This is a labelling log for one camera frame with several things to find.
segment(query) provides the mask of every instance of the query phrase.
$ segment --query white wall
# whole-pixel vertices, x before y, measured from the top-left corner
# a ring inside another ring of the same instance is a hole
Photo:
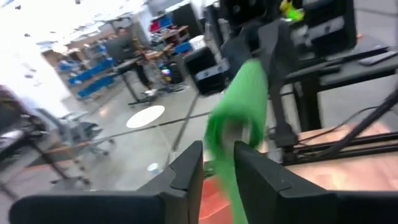
[[[210,4],[213,4],[216,0],[191,0],[191,4],[193,7],[193,10],[195,10],[197,16],[199,19],[203,18],[203,13],[201,11],[201,7],[203,2],[205,3],[205,6],[208,6]]]
[[[56,116],[68,113],[62,100],[71,94],[60,80],[55,70],[41,56],[39,47],[30,38],[24,37],[20,24],[11,24],[0,16],[0,30],[8,30],[0,35],[0,83],[7,85],[22,97],[29,97],[41,107]],[[23,64],[36,70],[32,73]],[[34,79],[25,75],[32,74]]]

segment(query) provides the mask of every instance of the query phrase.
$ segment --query ceiling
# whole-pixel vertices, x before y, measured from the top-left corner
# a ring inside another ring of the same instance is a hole
[[[21,27],[42,50],[54,43],[67,44],[83,35],[94,34],[103,22],[129,11],[138,11],[143,0],[0,0],[0,13]]]

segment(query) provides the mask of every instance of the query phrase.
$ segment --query yellow object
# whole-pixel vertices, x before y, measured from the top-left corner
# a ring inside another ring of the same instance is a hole
[[[286,18],[292,19],[294,21],[301,21],[304,19],[304,12],[295,9],[291,0],[283,0],[279,6],[279,10]]]

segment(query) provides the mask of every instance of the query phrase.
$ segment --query black cable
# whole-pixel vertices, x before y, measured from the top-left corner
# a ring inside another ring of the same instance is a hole
[[[311,136],[311,137],[308,137],[308,138],[305,138],[305,139],[301,139],[298,143],[302,143],[304,141],[309,141],[309,140],[312,140],[312,139],[315,139],[315,138],[319,138],[320,136],[324,136],[326,134],[332,133],[333,131],[336,131],[337,129],[339,129],[342,126],[346,125],[348,122],[350,122],[352,119],[354,119],[355,117],[357,117],[361,113],[363,113],[365,111],[368,111],[368,110],[376,109],[377,107],[378,106],[372,106],[372,107],[369,107],[369,108],[361,109],[360,111],[358,111],[355,114],[351,115],[348,119],[346,119],[345,121],[343,121],[341,124],[337,125],[336,127],[332,128],[330,130],[327,130],[327,131],[325,131],[323,133],[316,134],[314,136]]]
[[[325,134],[331,133],[331,132],[333,132],[333,131],[336,131],[336,129],[338,129],[338,128],[342,127],[343,125],[345,125],[348,121],[350,121],[351,119],[353,119],[355,116],[357,116],[357,115],[359,115],[359,114],[361,114],[361,113],[363,113],[363,112],[365,112],[365,111],[367,111],[367,110],[376,109],[376,108],[378,108],[378,106],[372,106],[372,107],[369,107],[369,108],[362,109],[362,110],[356,112],[355,114],[351,115],[347,120],[345,120],[344,122],[342,122],[340,125],[338,125],[338,126],[332,128],[331,130],[327,130],[327,131],[325,131],[324,133],[320,133],[320,134],[317,134],[317,135],[315,135],[315,136],[312,136],[312,137],[309,137],[309,138],[300,140],[300,141],[298,142],[298,145],[299,145],[299,146],[305,146],[305,147],[307,147],[307,148],[309,148],[309,149],[313,149],[313,147],[312,147],[311,145],[304,144],[304,143],[302,143],[302,141],[309,141],[309,140],[318,138],[318,137],[320,137],[320,136],[323,136],[323,135],[325,135]],[[390,112],[393,112],[395,115],[398,116],[398,111],[391,109]],[[311,152],[310,154],[304,154],[304,153],[300,153],[300,148],[298,148],[298,149],[297,149],[297,154],[300,155],[300,156],[305,156],[305,157],[315,157],[315,156],[318,156],[319,152],[318,152],[318,153],[315,153],[315,151],[313,151],[313,152]]]

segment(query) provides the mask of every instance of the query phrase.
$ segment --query cable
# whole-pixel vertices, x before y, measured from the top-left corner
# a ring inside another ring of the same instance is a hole
[[[320,136],[324,136],[326,134],[332,133],[333,131],[336,131],[337,129],[339,129],[342,126],[346,125],[348,122],[350,122],[352,119],[354,119],[355,117],[357,117],[361,113],[363,113],[365,111],[368,111],[368,110],[373,110],[373,109],[376,109],[376,108],[377,108],[377,106],[372,106],[372,107],[369,107],[369,108],[361,109],[360,111],[358,111],[355,114],[351,115],[348,119],[346,119],[345,121],[343,121],[341,124],[337,125],[336,127],[332,128],[330,130],[327,130],[327,131],[325,131],[323,133],[316,134],[314,136],[311,136],[311,137],[308,137],[308,138],[305,138],[305,139],[301,139],[298,143],[303,143],[305,141],[309,141],[309,140],[312,140],[312,139],[315,139],[315,138],[319,138]]]

